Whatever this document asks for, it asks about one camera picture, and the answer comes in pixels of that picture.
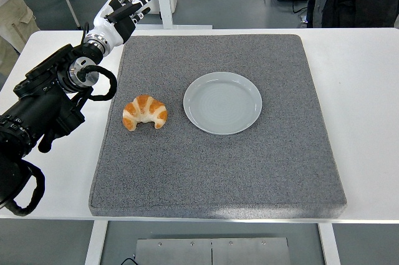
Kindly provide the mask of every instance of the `person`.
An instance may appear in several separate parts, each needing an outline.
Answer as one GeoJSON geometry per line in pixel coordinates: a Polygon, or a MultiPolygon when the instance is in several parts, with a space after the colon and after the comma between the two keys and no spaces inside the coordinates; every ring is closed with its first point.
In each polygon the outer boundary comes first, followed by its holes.
{"type": "Polygon", "coordinates": [[[24,0],[0,0],[0,89],[28,38],[39,30],[24,0]]]}

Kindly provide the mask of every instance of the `robotic arm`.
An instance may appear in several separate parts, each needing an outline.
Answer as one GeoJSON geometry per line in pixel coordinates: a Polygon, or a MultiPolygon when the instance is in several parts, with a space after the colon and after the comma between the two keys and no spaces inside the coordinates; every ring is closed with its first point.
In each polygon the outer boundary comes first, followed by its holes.
{"type": "Polygon", "coordinates": [[[44,194],[44,175],[23,160],[37,141],[47,153],[52,141],[69,135],[85,121],[80,112],[87,100],[110,100],[117,90],[115,76],[98,66],[114,47],[127,42],[137,22],[150,11],[140,9],[150,0],[108,0],[94,19],[94,28],[85,27],[80,45],[68,44],[26,74],[14,88],[19,100],[0,116],[0,208],[25,216],[44,194]],[[99,74],[110,79],[106,95],[92,95],[99,74]],[[71,99],[67,94],[75,94],[71,99]],[[31,176],[36,189],[27,207],[14,201],[31,176]]]}

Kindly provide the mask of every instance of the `white plate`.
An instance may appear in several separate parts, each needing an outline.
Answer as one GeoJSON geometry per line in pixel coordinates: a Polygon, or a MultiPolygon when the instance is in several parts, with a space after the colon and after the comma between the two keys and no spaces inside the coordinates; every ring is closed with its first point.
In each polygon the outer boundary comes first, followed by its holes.
{"type": "Polygon", "coordinates": [[[247,78],[215,72],[196,79],[187,88],[183,106],[187,117],[205,132],[230,135],[251,126],[262,109],[262,98],[247,78]]]}

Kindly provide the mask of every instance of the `floor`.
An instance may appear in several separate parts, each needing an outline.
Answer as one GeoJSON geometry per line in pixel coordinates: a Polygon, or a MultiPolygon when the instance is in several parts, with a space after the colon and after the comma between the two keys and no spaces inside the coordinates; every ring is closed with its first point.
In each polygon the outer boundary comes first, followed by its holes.
{"type": "MultiPolygon", "coordinates": [[[[42,30],[75,30],[65,0],[25,0],[42,30]]],[[[106,0],[71,0],[81,24],[92,19],[106,0]]],[[[214,29],[296,28],[306,2],[278,0],[178,0],[174,24],[213,25],[214,29]]],[[[161,24],[158,14],[141,24],[161,24]]],[[[92,221],[0,220],[0,264],[84,264],[92,221]]],[[[314,224],[184,224],[110,223],[102,264],[121,264],[135,252],[139,238],[283,236],[290,245],[292,264],[323,264],[314,224]]],[[[399,226],[335,224],[342,265],[399,264],[399,226]]]]}

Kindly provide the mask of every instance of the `gray padded board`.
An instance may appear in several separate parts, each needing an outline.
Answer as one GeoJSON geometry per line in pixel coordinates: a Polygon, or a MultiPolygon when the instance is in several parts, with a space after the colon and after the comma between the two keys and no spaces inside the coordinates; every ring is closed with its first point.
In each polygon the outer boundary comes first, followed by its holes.
{"type": "Polygon", "coordinates": [[[89,199],[94,216],[336,218],[345,194],[302,41],[295,35],[136,36],[125,44],[89,199]],[[243,132],[213,135],[183,109],[190,83],[234,72],[262,96],[243,132]],[[122,124],[140,94],[163,102],[159,130],[122,124]]]}

